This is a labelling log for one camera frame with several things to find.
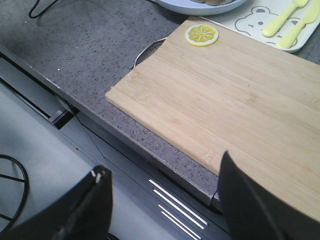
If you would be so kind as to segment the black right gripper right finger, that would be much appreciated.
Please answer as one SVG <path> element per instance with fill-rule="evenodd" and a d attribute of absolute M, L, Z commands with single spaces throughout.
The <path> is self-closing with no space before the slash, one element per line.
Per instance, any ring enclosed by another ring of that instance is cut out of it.
<path fill-rule="evenodd" d="M 320 223 L 294 209 L 240 170 L 227 151 L 217 192 L 233 240 L 318 240 Z"/>

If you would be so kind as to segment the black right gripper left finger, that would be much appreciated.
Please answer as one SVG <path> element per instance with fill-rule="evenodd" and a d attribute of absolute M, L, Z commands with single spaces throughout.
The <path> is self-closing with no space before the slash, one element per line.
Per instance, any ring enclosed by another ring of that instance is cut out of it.
<path fill-rule="evenodd" d="M 2 240 L 105 240 L 113 213 L 112 172 L 94 167 L 45 210 L 1 233 Z"/>

